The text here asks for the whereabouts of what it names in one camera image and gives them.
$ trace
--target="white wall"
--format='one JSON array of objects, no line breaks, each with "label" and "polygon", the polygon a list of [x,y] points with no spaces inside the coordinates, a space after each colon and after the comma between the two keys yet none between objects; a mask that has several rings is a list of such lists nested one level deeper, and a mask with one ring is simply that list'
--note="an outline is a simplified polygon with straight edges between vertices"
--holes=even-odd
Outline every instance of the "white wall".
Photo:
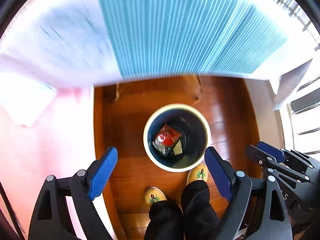
[{"label": "white wall", "polygon": [[277,148],[285,148],[284,134],[279,111],[273,111],[273,90],[269,81],[245,79],[256,121],[259,137]]}]

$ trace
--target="wooden floor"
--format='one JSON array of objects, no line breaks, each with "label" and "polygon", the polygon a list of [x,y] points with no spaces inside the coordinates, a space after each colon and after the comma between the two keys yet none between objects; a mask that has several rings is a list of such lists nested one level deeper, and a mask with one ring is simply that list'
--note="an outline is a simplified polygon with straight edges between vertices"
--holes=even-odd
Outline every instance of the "wooden floor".
[{"label": "wooden floor", "polygon": [[[108,187],[114,200],[117,218],[110,216],[119,239],[143,239],[148,225],[148,207],[143,195],[147,187],[160,188],[167,197],[179,204],[186,185],[187,172],[172,173],[154,165],[143,147],[142,134],[151,114],[161,106],[184,103],[198,109],[207,119],[212,135],[212,146],[235,170],[254,176],[256,166],[244,156],[249,144],[259,141],[251,101],[244,80],[226,77],[193,76],[154,79],[104,87],[102,92],[102,119],[105,146],[115,146],[118,163]],[[208,179],[210,202],[222,216],[228,202],[220,196],[215,183]],[[117,226],[121,222],[123,230]]]}]

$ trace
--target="red wrapper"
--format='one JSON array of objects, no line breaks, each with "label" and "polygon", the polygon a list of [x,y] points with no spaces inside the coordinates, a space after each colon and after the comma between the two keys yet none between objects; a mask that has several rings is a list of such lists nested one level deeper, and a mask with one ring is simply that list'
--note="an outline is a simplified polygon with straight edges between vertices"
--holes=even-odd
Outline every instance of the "red wrapper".
[{"label": "red wrapper", "polygon": [[162,156],[167,156],[180,138],[181,133],[165,124],[156,135],[152,145],[161,153]]}]

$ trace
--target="pleated blind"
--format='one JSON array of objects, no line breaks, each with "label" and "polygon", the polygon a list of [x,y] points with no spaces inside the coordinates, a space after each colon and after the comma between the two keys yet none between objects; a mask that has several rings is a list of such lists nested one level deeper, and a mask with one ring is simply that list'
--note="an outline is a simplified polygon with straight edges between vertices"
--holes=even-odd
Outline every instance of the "pleated blind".
[{"label": "pleated blind", "polygon": [[248,0],[99,0],[123,78],[252,73],[286,35]]}]

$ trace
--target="metal bolt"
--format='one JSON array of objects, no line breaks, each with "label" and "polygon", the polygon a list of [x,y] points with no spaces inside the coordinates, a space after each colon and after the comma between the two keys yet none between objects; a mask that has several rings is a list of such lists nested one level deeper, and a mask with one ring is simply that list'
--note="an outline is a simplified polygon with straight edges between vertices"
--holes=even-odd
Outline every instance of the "metal bolt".
[{"label": "metal bolt", "polygon": [[274,176],[268,176],[268,180],[270,180],[271,182],[275,182],[276,178]]},{"label": "metal bolt", "polygon": [[79,177],[84,176],[84,175],[85,175],[85,170],[79,170],[79,171],[77,172],[77,175],[78,175]]},{"label": "metal bolt", "polygon": [[237,175],[238,177],[243,178],[245,174],[244,174],[243,171],[237,171],[237,172],[236,172],[236,175]]},{"label": "metal bolt", "polygon": [[54,179],[54,176],[53,176],[53,175],[49,175],[49,176],[46,178],[47,181],[51,181],[51,180],[53,180],[53,179]]}]

